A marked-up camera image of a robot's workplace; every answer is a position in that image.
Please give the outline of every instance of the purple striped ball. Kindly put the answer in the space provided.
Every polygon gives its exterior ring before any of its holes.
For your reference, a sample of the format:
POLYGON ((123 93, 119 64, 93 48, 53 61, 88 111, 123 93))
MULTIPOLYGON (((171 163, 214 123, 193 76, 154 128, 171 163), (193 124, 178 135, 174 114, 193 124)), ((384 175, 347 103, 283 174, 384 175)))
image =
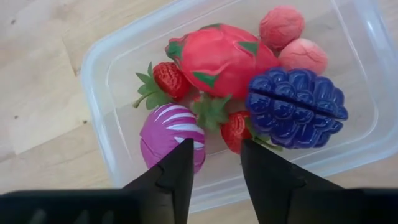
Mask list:
POLYGON ((194 172, 205 162, 205 132, 186 107, 169 103, 152 111, 140 133, 141 152, 148 169, 187 138, 194 140, 194 172))

